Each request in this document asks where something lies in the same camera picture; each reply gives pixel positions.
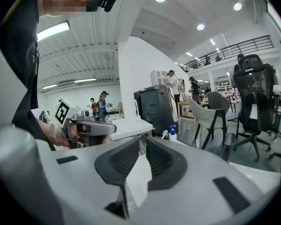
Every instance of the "white shirt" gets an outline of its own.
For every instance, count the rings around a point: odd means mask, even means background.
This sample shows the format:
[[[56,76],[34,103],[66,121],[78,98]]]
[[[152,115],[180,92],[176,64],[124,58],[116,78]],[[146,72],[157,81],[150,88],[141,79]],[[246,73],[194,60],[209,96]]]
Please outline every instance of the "white shirt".
[[[180,92],[178,90],[178,83],[179,83],[179,79],[176,77],[176,75],[173,75],[170,78],[170,84],[173,84],[172,88],[173,88],[173,91],[174,91],[174,95],[180,94]]]

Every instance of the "blue spray bottle cap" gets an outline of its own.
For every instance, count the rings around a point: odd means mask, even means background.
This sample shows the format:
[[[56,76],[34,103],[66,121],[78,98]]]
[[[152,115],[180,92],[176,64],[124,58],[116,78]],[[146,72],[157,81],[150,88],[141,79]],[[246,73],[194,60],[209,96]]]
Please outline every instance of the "blue spray bottle cap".
[[[171,134],[171,135],[175,135],[175,134],[176,134],[176,131],[175,131],[175,129],[174,129],[175,127],[176,127],[176,125],[171,125],[171,126],[170,126],[170,129],[171,129],[171,130],[170,130],[170,134]]]

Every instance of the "white cabinet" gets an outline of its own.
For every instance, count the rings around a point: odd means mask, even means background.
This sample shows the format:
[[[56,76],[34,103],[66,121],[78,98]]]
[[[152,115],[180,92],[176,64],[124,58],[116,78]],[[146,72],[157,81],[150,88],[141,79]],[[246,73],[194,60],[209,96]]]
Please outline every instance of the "white cabinet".
[[[153,86],[168,84],[170,80],[167,74],[166,71],[153,70],[151,72]]]

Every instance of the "balcony railing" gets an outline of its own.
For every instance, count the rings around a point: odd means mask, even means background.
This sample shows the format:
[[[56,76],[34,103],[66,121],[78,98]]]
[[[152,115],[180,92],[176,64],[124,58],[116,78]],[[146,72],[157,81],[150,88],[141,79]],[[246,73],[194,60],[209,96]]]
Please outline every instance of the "balcony railing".
[[[209,64],[206,63],[206,58],[209,58],[209,62],[214,63],[219,60],[217,59],[217,56],[221,58],[221,60],[237,57],[238,54],[242,53],[243,55],[252,54],[253,52],[265,50],[269,48],[273,48],[273,43],[270,39],[270,35],[257,37],[254,39],[250,39],[241,43],[234,44],[229,47],[224,47],[220,49],[219,51],[215,51],[212,53],[209,53],[205,56],[202,56],[199,58],[199,60],[194,60],[189,63],[186,63],[182,69],[185,72],[192,71],[194,69],[198,69],[202,66],[208,66]]]

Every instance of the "spray bottle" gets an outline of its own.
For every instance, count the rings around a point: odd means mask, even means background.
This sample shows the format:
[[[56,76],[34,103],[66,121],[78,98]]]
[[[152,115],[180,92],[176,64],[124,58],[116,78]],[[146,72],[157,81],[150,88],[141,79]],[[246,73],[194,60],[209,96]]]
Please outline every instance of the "spray bottle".
[[[175,125],[170,126],[170,141],[177,141],[177,134],[174,129],[175,127],[176,127]]]

